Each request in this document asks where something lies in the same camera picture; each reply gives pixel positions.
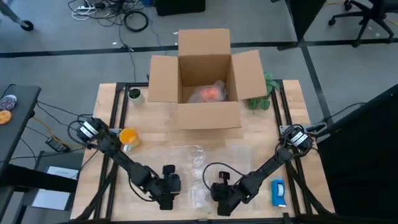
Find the orange cup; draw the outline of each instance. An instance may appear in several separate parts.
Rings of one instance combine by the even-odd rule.
[[[119,140],[124,144],[123,151],[128,152],[137,147],[141,140],[134,128],[124,128],[119,135]]]

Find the cardboard box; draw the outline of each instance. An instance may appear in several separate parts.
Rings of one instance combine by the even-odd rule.
[[[187,103],[196,87],[222,80],[228,101]],[[154,55],[148,101],[178,103],[181,129],[241,127],[238,100],[264,96],[258,50],[231,55],[228,29],[180,30],[178,57]]]

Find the box flap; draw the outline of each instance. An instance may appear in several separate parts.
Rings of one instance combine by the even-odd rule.
[[[178,32],[178,55],[231,54],[229,29],[193,29]]]
[[[178,104],[181,129],[218,129],[241,127],[238,102]]]
[[[154,55],[150,60],[148,101],[178,102],[178,58]]]
[[[266,80],[258,50],[232,55],[232,66],[239,100],[267,95]]]

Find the cookie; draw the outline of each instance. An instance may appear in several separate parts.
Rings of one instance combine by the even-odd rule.
[[[0,124],[7,124],[11,120],[10,111],[0,111]]]

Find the small cup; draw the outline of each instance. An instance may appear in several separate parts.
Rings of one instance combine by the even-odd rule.
[[[123,129],[120,132],[119,139],[124,144],[123,146],[124,152],[129,152],[131,149],[137,147],[141,142],[138,133],[134,128]]]
[[[140,106],[145,101],[144,95],[139,88],[131,88],[129,90],[128,96],[134,106]]]

